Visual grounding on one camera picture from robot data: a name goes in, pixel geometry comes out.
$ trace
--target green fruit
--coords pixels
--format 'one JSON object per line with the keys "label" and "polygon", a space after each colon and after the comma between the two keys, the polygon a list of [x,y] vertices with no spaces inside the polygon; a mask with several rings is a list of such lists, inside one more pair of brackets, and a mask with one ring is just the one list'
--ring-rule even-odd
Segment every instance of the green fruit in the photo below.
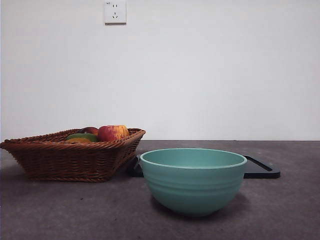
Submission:
{"label": "green fruit", "polygon": [[91,142],[98,142],[97,136],[92,133],[74,133],[69,135],[65,140],[69,139],[89,139]]}

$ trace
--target black tray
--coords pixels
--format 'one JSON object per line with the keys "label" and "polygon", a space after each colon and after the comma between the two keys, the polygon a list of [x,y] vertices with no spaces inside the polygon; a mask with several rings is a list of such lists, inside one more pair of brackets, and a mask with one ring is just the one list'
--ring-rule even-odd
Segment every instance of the black tray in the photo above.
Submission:
{"label": "black tray", "polygon": [[[251,156],[244,156],[247,159],[244,170],[244,179],[276,179],[280,177],[280,171],[274,166],[254,159]],[[141,177],[144,174],[139,165],[140,156],[136,156],[129,164],[127,173],[131,177]]]}

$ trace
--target outlet plate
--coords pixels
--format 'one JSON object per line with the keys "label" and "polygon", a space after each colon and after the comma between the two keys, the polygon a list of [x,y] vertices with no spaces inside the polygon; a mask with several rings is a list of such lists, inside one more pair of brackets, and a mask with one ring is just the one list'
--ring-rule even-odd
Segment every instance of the outlet plate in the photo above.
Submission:
{"label": "outlet plate", "polygon": [[126,24],[127,4],[125,1],[106,1],[104,3],[104,24]]}

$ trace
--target wall socket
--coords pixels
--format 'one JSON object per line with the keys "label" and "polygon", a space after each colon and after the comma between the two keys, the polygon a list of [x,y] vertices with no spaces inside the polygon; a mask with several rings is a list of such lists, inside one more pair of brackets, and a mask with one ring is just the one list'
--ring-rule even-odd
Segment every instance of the wall socket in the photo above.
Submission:
{"label": "wall socket", "polygon": [[126,24],[127,23],[127,4],[125,1],[106,1],[104,2],[104,24]]}

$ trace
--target bowl rim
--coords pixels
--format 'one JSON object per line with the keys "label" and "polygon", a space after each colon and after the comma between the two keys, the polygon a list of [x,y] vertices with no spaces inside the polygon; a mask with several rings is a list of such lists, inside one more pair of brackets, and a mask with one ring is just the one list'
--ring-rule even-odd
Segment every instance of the bowl rim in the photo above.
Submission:
{"label": "bowl rim", "polygon": [[[144,156],[146,154],[150,154],[150,153],[153,153],[153,152],[160,152],[160,151],[167,151],[167,150],[183,150],[183,149],[210,150],[210,151],[213,151],[213,152],[222,152],[222,153],[227,153],[227,154],[236,155],[238,157],[241,157],[243,159],[243,161],[240,162],[240,163],[237,163],[237,164],[224,165],[224,166],[209,166],[209,167],[193,166],[193,167],[191,167],[191,166],[173,166],[173,165],[160,164],[160,163],[155,163],[155,162],[148,161],[148,160],[144,159]],[[227,168],[234,168],[234,167],[238,167],[238,166],[244,165],[247,162],[247,159],[243,155],[240,155],[240,154],[235,153],[235,152],[218,150],[218,149],[211,149],[211,148],[199,148],[199,147],[173,147],[173,148],[156,149],[156,150],[147,151],[147,152],[141,154],[140,155],[140,160],[145,162],[145,163],[147,163],[147,164],[156,165],[156,166],[160,166],[160,167],[166,167],[166,168],[173,168],[173,169],[227,169]]]}

